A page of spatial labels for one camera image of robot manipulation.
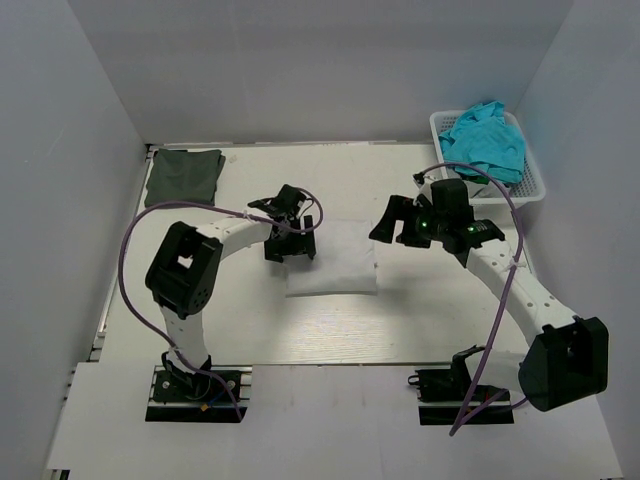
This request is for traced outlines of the white t-shirt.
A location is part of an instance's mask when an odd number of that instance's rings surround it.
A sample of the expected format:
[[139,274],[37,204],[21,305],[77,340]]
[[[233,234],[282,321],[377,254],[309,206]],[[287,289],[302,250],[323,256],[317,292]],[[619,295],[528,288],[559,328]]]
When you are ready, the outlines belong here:
[[314,259],[296,256],[285,260],[286,296],[376,295],[372,228],[369,220],[324,220],[314,232]]

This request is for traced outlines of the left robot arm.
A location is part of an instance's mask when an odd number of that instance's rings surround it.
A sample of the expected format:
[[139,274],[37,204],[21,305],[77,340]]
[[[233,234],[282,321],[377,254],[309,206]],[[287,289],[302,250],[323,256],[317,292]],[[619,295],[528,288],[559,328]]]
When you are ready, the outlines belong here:
[[145,285],[160,307],[170,339],[162,363],[178,374],[177,387],[188,398],[202,398],[211,387],[202,311],[212,297],[221,262],[257,244],[270,262],[314,258],[318,224],[302,211],[306,202],[315,201],[310,192],[285,184],[276,196],[250,202],[245,212],[227,213],[199,226],[179,221],[169,227]]

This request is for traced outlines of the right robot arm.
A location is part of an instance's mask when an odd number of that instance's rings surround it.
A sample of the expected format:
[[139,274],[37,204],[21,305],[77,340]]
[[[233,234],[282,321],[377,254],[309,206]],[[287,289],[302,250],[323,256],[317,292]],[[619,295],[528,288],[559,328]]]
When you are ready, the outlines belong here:
[[507,360],[500,369],[515,375],[510,389],[521,392],[537,410],[546,412],[606,390],[605,324],[597,317],[579,317],[517,264],[517,250],[504,232],[493,221],[475,217],[462,181],[435,181],[416,198],[390,196],[369,237],[422,249],[438,242],[485,284],[529,347],[523,358]]

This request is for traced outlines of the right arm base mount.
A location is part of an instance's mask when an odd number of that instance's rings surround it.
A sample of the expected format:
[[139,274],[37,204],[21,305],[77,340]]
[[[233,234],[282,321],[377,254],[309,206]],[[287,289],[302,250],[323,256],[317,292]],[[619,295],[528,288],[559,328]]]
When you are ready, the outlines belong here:
[[[456,353],[449,364],[425,366],[407,378],[416,389],[421,426],[452,426],[471,385],[466,360],[484,350],[473,346]],[[494,403],[474,415],[467,425],[510,425],[514,423],[510,394],[505,391]]]

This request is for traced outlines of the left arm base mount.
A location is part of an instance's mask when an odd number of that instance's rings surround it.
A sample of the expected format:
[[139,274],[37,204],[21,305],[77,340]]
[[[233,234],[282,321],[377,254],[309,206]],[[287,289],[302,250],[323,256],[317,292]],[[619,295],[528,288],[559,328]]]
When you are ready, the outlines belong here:
[[181,372],[161,357],[154,368],[146,407],[145,421],[150,423],[236,424],[249,407],[252,368],[222,366],[211,368],[217,379],[193,371]]

